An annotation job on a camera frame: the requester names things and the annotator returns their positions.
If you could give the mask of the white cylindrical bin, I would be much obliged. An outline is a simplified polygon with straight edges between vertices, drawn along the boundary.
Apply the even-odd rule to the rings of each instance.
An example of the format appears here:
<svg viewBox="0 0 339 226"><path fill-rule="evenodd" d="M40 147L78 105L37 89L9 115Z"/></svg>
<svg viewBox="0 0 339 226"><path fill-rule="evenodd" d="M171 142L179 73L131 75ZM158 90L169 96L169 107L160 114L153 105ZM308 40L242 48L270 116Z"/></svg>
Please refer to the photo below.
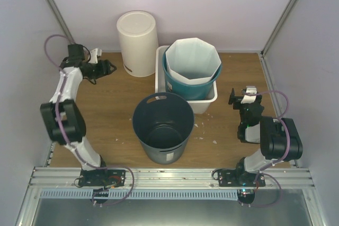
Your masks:
<svg viewBox="0 0 339 226"><path fill-rule="evenodd" d="M145 11L131 11L117 21L123 66L134 77L147 77L155 72L158 45L155 18Z"/></svg>

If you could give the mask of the dark grey round bin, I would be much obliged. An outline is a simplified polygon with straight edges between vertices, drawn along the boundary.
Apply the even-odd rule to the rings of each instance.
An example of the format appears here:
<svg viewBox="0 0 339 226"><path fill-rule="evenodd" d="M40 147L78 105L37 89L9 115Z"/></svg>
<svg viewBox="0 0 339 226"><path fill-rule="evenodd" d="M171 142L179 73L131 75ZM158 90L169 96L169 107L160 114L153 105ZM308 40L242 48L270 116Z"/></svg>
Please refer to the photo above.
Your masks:
<svg viewBox="0 0 339 226"><path fill-rule="evenodd" d="M176 94L151 94L135 108L132 127L149 159L169 165L184 153L194 129L193 109Z"/></svg>

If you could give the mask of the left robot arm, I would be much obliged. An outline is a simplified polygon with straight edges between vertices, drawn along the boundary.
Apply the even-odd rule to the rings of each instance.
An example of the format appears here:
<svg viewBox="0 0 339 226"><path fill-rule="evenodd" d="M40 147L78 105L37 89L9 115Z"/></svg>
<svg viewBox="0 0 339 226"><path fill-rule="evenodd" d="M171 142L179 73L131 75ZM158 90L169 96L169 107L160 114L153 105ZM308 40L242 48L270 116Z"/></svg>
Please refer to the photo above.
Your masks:
<svg viewBox="0 0 339 226"><path fill-rule="evenodd" d="M106 163L86 137L85 120L76 104L82 81L95 85L99 78L116 71L109 60L102 60L102 50L95 48L85 59L86 48L81 44L68 45L68 56L57 67L59 82L48 103L41 104L40 113L51 141L68 149L80 162L82 170L91 171L91 180L98 186L109 181Z"/></svg>

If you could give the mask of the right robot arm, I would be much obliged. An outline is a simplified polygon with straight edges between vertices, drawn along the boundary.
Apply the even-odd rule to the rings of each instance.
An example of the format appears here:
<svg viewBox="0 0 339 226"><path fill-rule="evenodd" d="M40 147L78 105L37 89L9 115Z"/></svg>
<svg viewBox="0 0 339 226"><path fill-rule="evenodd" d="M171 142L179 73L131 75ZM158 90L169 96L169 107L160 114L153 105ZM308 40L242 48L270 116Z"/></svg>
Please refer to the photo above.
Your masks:
<svg viewBox="0 0 339 226"><path fill-rule="evenodd" d="M260 148L250 156L242 158L233 170L235 182L240 186L251 186L263 182L263 171L281 162L298 160L303 153L303 145L294 120L285 118L285 112L276 118L263 116L261 105L263 94L277 93L286 100L280 91L259 93L254 86L247 86L241 96L232 89L228 104L239 111L240 123L237 137L243 143L259 144Z"/></svg>

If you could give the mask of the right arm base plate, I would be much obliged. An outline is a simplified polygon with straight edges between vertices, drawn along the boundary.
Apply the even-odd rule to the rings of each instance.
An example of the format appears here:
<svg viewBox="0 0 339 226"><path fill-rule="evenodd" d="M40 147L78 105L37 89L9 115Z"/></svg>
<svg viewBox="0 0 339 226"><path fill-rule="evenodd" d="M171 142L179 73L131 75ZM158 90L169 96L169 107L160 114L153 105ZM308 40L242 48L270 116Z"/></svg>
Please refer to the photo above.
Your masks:
<svg viewBox="0 0 339 226"><path fill-rule="evenodd" d="M238 169L215 169L211 177L218 181L220 187L264 187L266 186L263 174L248 173Z"/></svg>

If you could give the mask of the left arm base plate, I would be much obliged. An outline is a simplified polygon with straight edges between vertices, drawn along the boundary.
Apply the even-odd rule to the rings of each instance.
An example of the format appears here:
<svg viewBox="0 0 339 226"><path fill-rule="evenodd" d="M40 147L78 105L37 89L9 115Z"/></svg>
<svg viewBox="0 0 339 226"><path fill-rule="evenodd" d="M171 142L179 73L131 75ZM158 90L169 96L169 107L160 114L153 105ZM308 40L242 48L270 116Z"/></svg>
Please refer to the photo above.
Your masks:
<svg viewBox="0 0 339 226"><path fill-rule="evenodd" d="M80 176L74 180L74 185L82 187L114 188L124 186L125 170L96 169L81 170Z"/></svg>

